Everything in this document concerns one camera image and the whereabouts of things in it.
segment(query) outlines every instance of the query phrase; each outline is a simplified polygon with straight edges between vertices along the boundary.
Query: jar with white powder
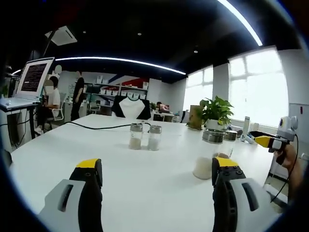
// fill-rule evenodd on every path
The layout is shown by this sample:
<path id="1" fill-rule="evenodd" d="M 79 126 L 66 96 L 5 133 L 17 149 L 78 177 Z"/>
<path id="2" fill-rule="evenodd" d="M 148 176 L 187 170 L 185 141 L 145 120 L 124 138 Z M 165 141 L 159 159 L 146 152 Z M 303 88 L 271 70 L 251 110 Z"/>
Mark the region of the jar with white powder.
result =
<path id="1" fill-rule="evenodd" d="M 149 129 L 149 140 L 148 140 L 148 149 L 151 151 L 159 150 L 159 145 L 161 141 L 161 132 L 162 127 L 151 125 Z"/>
<path id="2" fill-rule="evenodd" d="M 132 150 L 140 150 L 142 133 L 143 133 L 143 124 L 132 123 L 130 127 L 130 132 L 131 133 L 130 133 L 129 148 Z"/>

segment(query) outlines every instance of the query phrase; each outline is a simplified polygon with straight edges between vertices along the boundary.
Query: black ceiling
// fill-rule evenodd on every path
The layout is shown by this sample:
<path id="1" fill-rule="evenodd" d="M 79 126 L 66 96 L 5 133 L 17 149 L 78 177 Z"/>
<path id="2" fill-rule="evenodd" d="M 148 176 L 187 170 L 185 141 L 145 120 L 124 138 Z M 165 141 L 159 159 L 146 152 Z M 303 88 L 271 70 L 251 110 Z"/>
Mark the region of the black ceiling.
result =
<path id="1" fill-rule="evenodd" d="M 74 7 L 64 2 L 68 1 L 58 3 L 60 6 L 53 3 L 50 15 L 56 15 L 56 20 L 46 29 L 67 25 L 78 42 L 63 46 L 51 43 L 46 57 L 125 58 L 192 73 L 258 48 L 246 28 L 217 0 L 83 0 Z M 263 46 L 298 48 L 294 30 L 265 1 L 229 2 L 248 20 Z M 32 49 L 42 53 L 46 43 L 47 38 L 41 34 L 32 43 Z M 25 54 L 13 59 L 15 69 L 22 68 L 25 57 L 29 57 L 29 49 L 19 52 Z M 167 83 L 185 78 L 178 73 L 121 61 L 72 60 L 59 64 L 63 70 L 119 73 Z"/>

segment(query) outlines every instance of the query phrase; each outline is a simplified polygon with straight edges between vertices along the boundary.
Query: metal jar lid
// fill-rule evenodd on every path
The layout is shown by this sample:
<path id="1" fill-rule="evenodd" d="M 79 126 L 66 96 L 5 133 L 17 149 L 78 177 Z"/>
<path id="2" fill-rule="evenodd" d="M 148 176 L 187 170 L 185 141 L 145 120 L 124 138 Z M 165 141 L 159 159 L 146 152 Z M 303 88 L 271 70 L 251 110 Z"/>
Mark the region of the metal jar lid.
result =
<path id="1" fill-rule="evenodd" d="M 157 125 L 151 125 L 149 129 L 149 133 L 161 134 L 162 127 Z"/>
<path id="2" fill-rule="evenodd" d="M 206 129 L 203 133 L 203 139 L 212 144 L 221 144 L 223 142 L 224 132 L 220 130 Z"/>
<path id="3" fill-rule="evenodd" d="M 143 124 L 141 124 L 141 123 L 132 123 L 131 127 L 130 127 L 130 131 L 142 132 L 143 131 Z"/>
<path id="4" fill-rule="evenodd" d="M 235 141 L 237 138 L 237 132 L 234 130 L 227 130 L 224 134 L 224 140 Z"/>

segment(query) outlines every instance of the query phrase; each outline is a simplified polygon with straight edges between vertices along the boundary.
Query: whiteboard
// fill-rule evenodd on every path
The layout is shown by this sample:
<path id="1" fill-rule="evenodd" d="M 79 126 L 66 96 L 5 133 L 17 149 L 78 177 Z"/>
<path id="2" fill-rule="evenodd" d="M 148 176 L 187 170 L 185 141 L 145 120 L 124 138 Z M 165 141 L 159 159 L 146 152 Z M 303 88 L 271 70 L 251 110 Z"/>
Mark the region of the whiteboard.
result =
<path id="1" fill-rule="evenodd" d="M 303 107 L 303 114 L 300 113 L 300 107 Z M 298 129 L 296 134 L 300 141 L 309 143 L 309 105 L 305 104 L 289 104 L 289 117 L 297 116 Z"/>

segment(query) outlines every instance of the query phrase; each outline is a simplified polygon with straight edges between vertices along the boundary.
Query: white flower pot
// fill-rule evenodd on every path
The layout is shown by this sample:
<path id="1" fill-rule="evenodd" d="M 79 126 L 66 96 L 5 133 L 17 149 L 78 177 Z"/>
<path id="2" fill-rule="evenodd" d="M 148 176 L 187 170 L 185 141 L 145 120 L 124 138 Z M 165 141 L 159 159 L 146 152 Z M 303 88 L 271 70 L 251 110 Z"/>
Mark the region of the white flower pot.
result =
<path id="1" fill-rule="evenodd" d="M 218 124 L 218 120 L 208 119 L 205 123 L 207 129 L 222 130 L 223 126 Z"/>

